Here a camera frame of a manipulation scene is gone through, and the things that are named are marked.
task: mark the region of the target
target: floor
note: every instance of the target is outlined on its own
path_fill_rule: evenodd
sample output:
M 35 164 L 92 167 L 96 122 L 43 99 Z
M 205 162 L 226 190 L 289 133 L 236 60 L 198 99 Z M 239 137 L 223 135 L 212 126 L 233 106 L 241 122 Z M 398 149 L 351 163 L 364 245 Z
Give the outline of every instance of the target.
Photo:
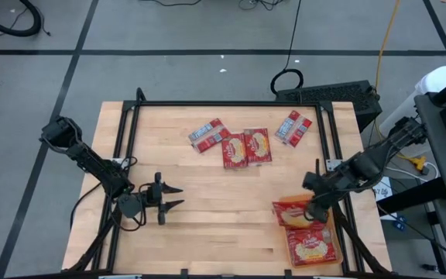
M 286 63 L 298 1 L 271 12 L 242 11 L 238 0 L 33 3 L 52 36 L 0 36 L 0 278 L 61 268 L 83 173 L 39 144 L 52 115 L 73 118 L 90 142 L 101 103 L 132 99 L 138 86 L 150 100 L 273 100 L 269 82 Z M 303 71 L 304 86 L 374 84 L 394 3 L 302 1 L 290 66 Z M 11 25 L 23 9 L 0 0 L 0 23 Z M 26 13 L 15 28 L 31 22 Z M 386 49 L 380 122 L 426 73 L 446 65 L 446 4 L 402 0 Z M 277 87 L 296 83 L 283 77 Z M 362 138 L 367 145 L 369 129 Z M 439 277 L 419 268 L 434 264 L 427 241 L 388 246 L 395 271 Z

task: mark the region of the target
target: wooden tabletop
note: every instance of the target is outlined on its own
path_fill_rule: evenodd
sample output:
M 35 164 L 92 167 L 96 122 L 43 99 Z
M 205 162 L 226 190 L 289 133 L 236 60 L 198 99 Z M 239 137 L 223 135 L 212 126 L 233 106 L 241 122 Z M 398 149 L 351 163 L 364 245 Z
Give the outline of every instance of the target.
M 121 107 L 121 102 L 102 104 L 92 148 L 104 158 L 113 154 Z M 234 133 L 263 127 L 273 135 L 292 109 L 312 120 L 313 125 L 295 149 L 270 138 L 273 162 L 269 165 L 225 170 L 221 145 L 199 154 L 187 138 L 216 117 Z M 362 150 L 352 104 L 334 103 L 334 113 L 341 151 L 348 158 Z M 324 119 L 333 154 L 325 113 Z M 293 275 L 341 274 L 340 264 L 291 268 L 282 229 L 272 213 L 272 201 L 306 192 L 301 187 L 304 175 L 314 171 L 316 158 L 323 158 L 314 108 L 143 106 L 133 156 L 139 162 L 131 168 L 131 182 L 151 182 L 154 173 L 160 171 L 167 184 L 184 190 L 165 195 L 165 201 L 185 202 L 168 213 L 164 226 L 157 225 L 156 210 L 149 208 L 146 226 L 136 232 L 120 231 L 115 273 L 179 274 L 187 268 L 189 274 L 283 275 L 286 269 L 292 269 Z M 94 177 L 85 174 L 81 195 L 96 184 Z M 101 189 L 97 190 L 78 207 L 63 268 L 73 265 L 95 238 L 104 196 Z M 361 239 L 379 262 L 391 270 L 372 191 L 351 197 Z M 122 224 L 135 226 L 125 218 Z M 104 244 L 103 267 L 109 241 L 107 238 Z M 350 241 L 346 241 L 346 246 L 354 270 Z

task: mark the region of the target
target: yellow cable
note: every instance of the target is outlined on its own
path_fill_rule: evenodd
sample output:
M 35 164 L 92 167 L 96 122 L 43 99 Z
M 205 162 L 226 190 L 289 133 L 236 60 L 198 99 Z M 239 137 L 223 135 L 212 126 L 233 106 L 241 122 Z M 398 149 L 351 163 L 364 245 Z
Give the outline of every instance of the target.
M 392 24 L 393 24 L 393 20 L 395 19 L 395 15 L 399 10 L 399 6 L 400 6 L 400 0 L 396 0 L 395 3 L 395 7 L 393 7 L 393 12 L 392 12 L 392 16 L 390 18 L 390 22 L 388 24 L 388 28 L 386 29 L 386 33 L 385 33 L 385 38 L 383 39 L 383 44 L 381 46 L 381 49 L 379 50 L 379 54 L 378 54 L 378 65 L 376 66 L 376 80 L 375 80 L 375 88 L 376 90 L 378 90 L 378 84 L 379 84 L 379 69 L 381 68 L 381 60 L 383 57 L 383 51 L 385 50 L 386 47 L 386 43 L 388 42 L 388 37 L 390 35 L 390 31 L 392 29 Z M 382 140 L 385 137 L 381 134 L 381 132 L 379 131 L 379 127 L 378 124 L 376 123 L 376 119 L 375 122 L 373 123 L 373 125 L 376 127 L 376 132 L 378 133 L 379 138 Z M 402 159 L 406 159 L 409 160 L 409 157 L 405 157 L 403 155 L 397 154 L 398 157 L 402 158 Z

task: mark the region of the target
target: red snack package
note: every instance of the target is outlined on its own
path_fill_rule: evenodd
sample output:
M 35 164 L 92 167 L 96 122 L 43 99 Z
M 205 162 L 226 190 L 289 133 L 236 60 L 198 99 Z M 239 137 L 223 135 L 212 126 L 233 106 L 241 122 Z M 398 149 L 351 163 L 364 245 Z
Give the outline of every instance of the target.
M 202 126 L 199 130 L 191 133 L 189 135 L 189 140 L 192 142 L 192 146 L 195 150 L 199 153 L 203 153 L 229 135 L 230 132 L 226 129 L 225 125 L 221 123 L 221 120 L 214 119 Z
M 268 129 L 244 129 L 244 136 L 249 166 L 271 162 Z
M 326 224 L 317 220 L 308 221 L 304 217 L 304 210 L 309 204 L 308 201 L 294 201 L 294 202 L 274 202 L 278 224 L 290 229 L 315 229 L 322 230 Z
M 247 167 L 245 137 L 243 133 L 231 134 L 221 141 L 223 149 L 223 167 Z
M 299 112 L 292 111 L 278 128 L 275 136 L 283 143 L 295 147 L 311 124 L 312 121 L 303 117 Z
M 286 244 L 294 267 L 337 260 L 329 229 L 288 229 Z

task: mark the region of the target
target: black hose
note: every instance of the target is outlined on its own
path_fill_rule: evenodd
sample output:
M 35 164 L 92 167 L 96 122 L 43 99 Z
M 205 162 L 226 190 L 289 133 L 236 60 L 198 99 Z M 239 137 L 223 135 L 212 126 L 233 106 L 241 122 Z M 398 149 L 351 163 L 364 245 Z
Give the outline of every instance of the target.
M 20 2 L 23 5 L 25 5 L 25 7 L 27 7 L 29 9 L 30 13 L 32 13 L 32 17 L 34 18 L 34 23 L 33 23 L 32 27 L 28 28 L 27 30 L 14 30 L 14 29 L 6 28 L 0 24 L 0 32 L 3 32 L 8 35 L 12 35 L 12 36 L 35 35 L 40 31 L 40 27 L 42 24 L 39 11 L 37 11 L 36 7 L 34 5 L 32 5 L 29 2 L 29 0 L 20 0 Z

